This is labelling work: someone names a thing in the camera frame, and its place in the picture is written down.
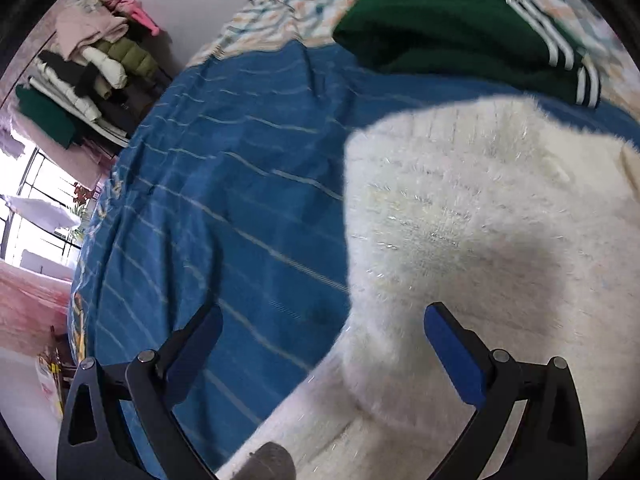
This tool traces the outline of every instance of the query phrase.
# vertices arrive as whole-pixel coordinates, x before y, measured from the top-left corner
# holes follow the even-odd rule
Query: white cloth
[[[272,440],[298,480],[428,477],[472,413],[424,336],[425,306],[443,301],[490,349],[566,358],[599,478],[640,419],[640,205],[626,176],[639,160],[525,99],[405,112],[353,134],[348,321],[217,476]]]
[[[105,139],[109,139],[111,142],[114,142],[115,144],[122,146],[123,148],[126,148],[129,145],[129,141],[127,140],[125,132],[123,132],[119,128],[116,128],[112,124],[107,123],[102,117],[96,119],[95,121],[88,121],[85,116],[82,115],[79,110],[74,108],[71,103],[65,99],[64,96],[60,95],[60,92],[58,92],[55,87],[52,87],[49,82],[40,81],[37,78],[30,77],[29,84],[33,86],[38,92],[46,95],[60,107],[64,108],[67,112],[75,115],[75,117],[91,126]]]
[[[124,67],[115,59],[111,59],[94,46],[84,47],[80,51],[80,54],[87,61],[97,66],[102,76],[114,88],[124,88],[127,85],[127,74],[125,73]]]
[[[13,212],[49,233],[80,225],[80,218],[60,204],[22,196],[4,195],[2,198]]]
[[[74,88],[66,81],[60,79],[56,71],[40,60],[40,58],[35,59],[35,64],[42,76],[55,86],[88,121],[95,121],[98,117],[102,116],[102,113],[91,99],[88,97],[78,97]]]

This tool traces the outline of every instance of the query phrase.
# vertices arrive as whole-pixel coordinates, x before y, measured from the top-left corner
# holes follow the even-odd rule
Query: folded clothes
[[[158,70],[158,63],[151,54],[129,38],[120,38],[115,43],[100,40],[94,47],[120,62],[130,74],[151,78]]]
[[[111,97],[111,85],[107,82],[103,75],[98,74],[94,81],[94,91],[103,99]]]
[[[117,41],[126,32],[126,18],[112,16],[99,0],[79,0],[63,9],[56,18],[60,54],[65,60],[80,46],[101,38]]]
[[[65,98],[77,108],[88,121],[95,121],[100,117],[100,110],[95,106],[95,103],[88,97],[78,97],[73,87],[60,79],[58,74],[48,64],[44,63],[41,59],[35,59],[35,65],[42,74],[46,81],[55,86]]]
[[[154,23],[154,20],[142,9],[142,3],[139,0],[100,0],[104,5],[116,12],[122,12],[129,16],[132,20],[143,25],[151,31],[152,36],[160,34],[160,28]]]
[[[51,99],[33,88],[18,85],[15,88],[15,94],[20,101],[20,112],[63,148],[68,148],[75,139],[80,139],[82,133],[89,128],[80,119],[68,114]]]
[[[382,73],[491,79],[591,108],[600,100],[584,47],[532,0],[358,0],[334,40]]]
[[[71,103],[68,102],[68,100],[66,100],[65,97],[55,88],[55,86],[48,81],[30,77],[29,83],[34,89],[49,98],[69,115],[72,115],[74,118],[81,121],[83,126],[88,126],[88,129],[82,129],[82,138],[85,139],[88,136],[92,136],[95,131],[99,135],[109,139],[111,142],[119,146],[127,146],[128,142],[126,140],[125,132],[111,126],[101,117],[97,118],[95,121],[88,121],[86,117],[74,108]]]
[[[60,54],[43,50],[38,57],[50,66],[56,75],[69,83],[78,97],[85,97],[94,87],[99,70],[93,63],[83,66],[73,61],[65,61]]]
[[[111,59],[105,53],[92,46],[86,46],[80,54],[87,61],[98,67],[100,73],[114,88],[124,88],[127,84],[127,74],[124,67],[114,59]]]
[[[111,99],[97,101],[96,104],[107,121],[124,130],[127,137],[130,137],[151,110],[155,100],[146,91],[143,81],[139,77],[133,77],[122,90],[114,91]]]

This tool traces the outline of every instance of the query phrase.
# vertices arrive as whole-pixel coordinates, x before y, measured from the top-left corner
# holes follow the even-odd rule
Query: green clothing
[[[124,70],[130,74],[151,78],[158,70],[158,63],[151,54],[129,38],[120,38],[115,43],[98,40],[92,46],[122,63]]]
[[[585,50],[531,0],[358,0],[334,30],[382,73],[466,75],[596,107]]]
[[[36,89],[18,85],[15,94],[20,100],[20,112],[65,149],[80,139],[87,128],[91,129]]]

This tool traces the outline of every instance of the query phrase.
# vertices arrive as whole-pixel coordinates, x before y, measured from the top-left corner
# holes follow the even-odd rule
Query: olive puffer jacket
[[[99,40],[93,46],[122,63],[124,70],[133,75],[150,78],[158,69],[158,63],[151,54],[129,38],[120,38],[115,43]]]

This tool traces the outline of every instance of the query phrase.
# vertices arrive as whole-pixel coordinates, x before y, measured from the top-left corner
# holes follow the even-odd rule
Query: blue bed sheet
[[[140,125],[82,248],[72,330],[110,364],[158,348],[212,298],[222,336],[175,415],[220,466],[326,354],[349,307],[342,215],[351,130],[408,108],[520,95],[468,78],[379,75],[340,46],[185,70]],[[618,108],[541,98],[556,118],[639,140]],[[132,410],[149,472],[162,472]]]

